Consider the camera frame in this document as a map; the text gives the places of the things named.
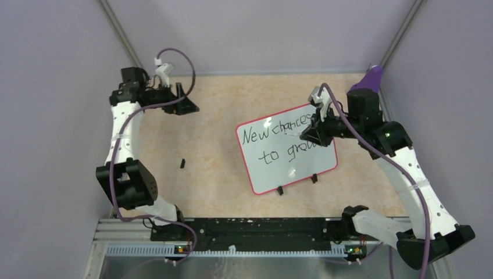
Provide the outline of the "pink framed whiteboard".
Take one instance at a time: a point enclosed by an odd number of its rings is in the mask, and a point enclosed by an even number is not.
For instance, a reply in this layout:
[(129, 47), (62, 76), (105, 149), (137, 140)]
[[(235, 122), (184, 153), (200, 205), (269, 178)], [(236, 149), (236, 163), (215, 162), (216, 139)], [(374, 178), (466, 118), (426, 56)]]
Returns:
[(338, 166), (335, 143), (321, 147), (284, 133), (301, 133), (315, 108), (306, 103), (239, 124), (236, 137), (254, 194), (309, 179)]

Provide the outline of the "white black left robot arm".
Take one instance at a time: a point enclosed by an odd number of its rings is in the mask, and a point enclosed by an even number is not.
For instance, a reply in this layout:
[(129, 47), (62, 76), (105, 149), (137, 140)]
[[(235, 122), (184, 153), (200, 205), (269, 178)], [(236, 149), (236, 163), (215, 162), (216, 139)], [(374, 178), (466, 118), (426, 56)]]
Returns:
[(144, 113), (162, 109), (170, 115), (199, 111), (181, 83), (170, 85), (165, 78), (151, 80), (139, 67), (121, 70), (122, 82), (109, 96), (112, 112), (112, 137), (105, 163), (95, 176), (118, 219), (148, 220), (151, 228), (166, 240), (181, 241), (196, 236), (185, 224), (181, 210), (158, 193), (155, 176), (140, 159), (140, 126)]

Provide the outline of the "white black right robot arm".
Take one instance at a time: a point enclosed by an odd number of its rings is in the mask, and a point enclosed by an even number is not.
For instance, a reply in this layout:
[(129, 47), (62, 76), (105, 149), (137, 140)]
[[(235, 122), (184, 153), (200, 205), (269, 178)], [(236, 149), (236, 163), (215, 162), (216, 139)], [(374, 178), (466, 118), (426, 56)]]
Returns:
[(323, 147), (335, 138), (356, 139), (388, 177), (410, 222), (400, 223), (366, 206), (347, 206), (341, 220), (343, 236), (373, 237), (396, 250), (415, 270), (472, 241), (476, 236), (472, 227), (459, 224), (433, 190), (404, 127), (384, 120), (378, 93), (360, 88), (346, 98), (343, 106), (329, 87), (314, 88), (308, 100), (315, 112), (300, 139)]

